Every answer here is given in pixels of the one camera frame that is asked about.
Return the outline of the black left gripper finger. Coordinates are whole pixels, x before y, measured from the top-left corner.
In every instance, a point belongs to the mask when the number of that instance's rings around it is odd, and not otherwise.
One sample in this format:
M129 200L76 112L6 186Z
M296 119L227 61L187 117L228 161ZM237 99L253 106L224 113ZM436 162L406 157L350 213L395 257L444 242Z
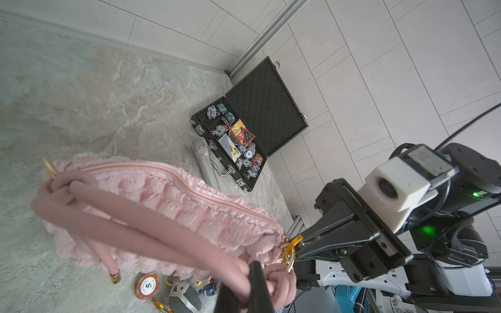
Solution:
M214 312L275 312L260 262L251 262L248 270L235 278L229 286L226 281L220 283Z

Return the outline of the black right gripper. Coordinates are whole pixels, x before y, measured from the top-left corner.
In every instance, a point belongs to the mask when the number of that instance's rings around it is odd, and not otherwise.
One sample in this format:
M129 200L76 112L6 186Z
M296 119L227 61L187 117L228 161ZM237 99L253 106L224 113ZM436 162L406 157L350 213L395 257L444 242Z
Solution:
M413 260L413 254L345 179L328 183L315 200L322 217L301 233L297 261L340 263L350 280L375 279Z

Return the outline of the yellow carabiner clip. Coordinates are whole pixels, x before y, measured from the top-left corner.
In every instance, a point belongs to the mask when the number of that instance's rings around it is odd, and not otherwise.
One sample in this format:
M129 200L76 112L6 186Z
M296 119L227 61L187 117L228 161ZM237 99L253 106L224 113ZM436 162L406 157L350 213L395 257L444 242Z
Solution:
M296 253L303 245L304 236L297 235L296 237L289 239L287 236L281 237L282 259L281 263L286 266L287 272L290 273L294 266L296 259Z

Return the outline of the pink fluffy handbag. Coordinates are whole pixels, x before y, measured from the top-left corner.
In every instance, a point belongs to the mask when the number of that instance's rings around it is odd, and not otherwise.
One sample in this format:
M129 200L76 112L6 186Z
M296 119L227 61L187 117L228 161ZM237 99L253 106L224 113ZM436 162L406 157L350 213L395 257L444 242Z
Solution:
M92 153L46 167L31 207L62 258L121 270L213 277L229 286L262 264L275 309L296 297L296 274L281 263L279 223L181 168Z

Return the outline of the colourful keychain decoration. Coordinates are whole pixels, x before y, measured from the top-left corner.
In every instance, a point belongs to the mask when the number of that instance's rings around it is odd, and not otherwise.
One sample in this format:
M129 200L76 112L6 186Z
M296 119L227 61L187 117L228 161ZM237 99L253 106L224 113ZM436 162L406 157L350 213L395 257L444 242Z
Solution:
M220 281L180 279L176 273L161 280L163 286L153 299L159 312L214 312Z

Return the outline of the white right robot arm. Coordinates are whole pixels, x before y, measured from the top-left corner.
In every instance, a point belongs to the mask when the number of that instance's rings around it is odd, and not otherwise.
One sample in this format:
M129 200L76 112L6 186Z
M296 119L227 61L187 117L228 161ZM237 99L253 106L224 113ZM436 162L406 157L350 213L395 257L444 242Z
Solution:
M499 312L474 219L500 205L500 164L455 143L405 143L360 189L328 183L321 218L294 239L297 286L379 290L387 312Z

